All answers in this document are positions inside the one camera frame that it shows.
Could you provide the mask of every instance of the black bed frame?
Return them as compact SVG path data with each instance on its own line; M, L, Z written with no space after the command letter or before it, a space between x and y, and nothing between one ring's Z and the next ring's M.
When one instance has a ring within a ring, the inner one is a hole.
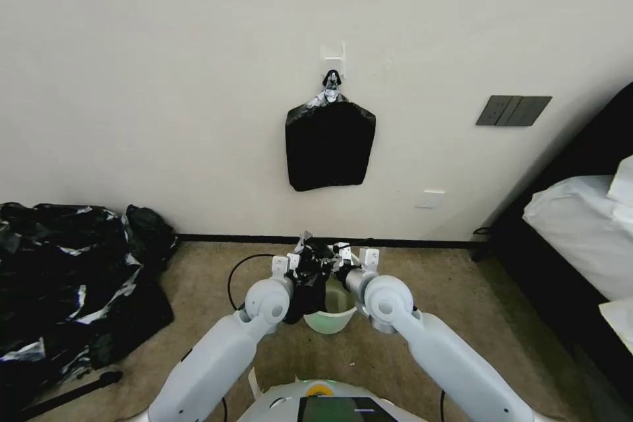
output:
M496 219L489 248L574 354L580 347L633 406L633 355L601 316L607 300L522 219L532 194L563 179L612 175L633 155L633 82L622 89Z

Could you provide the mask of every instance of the white bedsheet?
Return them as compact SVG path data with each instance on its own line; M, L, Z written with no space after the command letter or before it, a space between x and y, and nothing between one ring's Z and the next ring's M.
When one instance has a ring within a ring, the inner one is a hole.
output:
M600 293L615 301L633 297L633 208L607 198L611 179L561 181L534 194L523 218Z

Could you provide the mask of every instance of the screen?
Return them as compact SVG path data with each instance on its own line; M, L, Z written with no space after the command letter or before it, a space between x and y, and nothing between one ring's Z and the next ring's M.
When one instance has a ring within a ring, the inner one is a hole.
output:
M306 397L297 422L397 422L371 398Z

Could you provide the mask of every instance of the hanging garbage bag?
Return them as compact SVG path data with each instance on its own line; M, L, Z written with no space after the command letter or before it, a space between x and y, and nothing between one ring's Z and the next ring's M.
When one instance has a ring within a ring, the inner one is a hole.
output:
M323 91L288 111L288 177L297 191L360 185L365 179L376 116L350 102L340 84L338 72L329 71Z

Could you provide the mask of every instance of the black pole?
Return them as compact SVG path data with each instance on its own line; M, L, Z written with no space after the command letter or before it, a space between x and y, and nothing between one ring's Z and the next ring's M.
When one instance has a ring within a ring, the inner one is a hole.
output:
M54 397L34 406L27 407L20 412L18 420L26 421L32 419L33 417L37 417L38 415L55 409L56 407L62 406L67 402L70 402L71 400L79 399L81 396L85 396L86 394L96 391L97 389L104 388L106 386L109 386L110 384L115 384L116 382L119 382L122 377L123 373L121 371L108 371L106 373L102 373L99 376L99 379L94 382L89 382L84 386L68 391L60 396Z

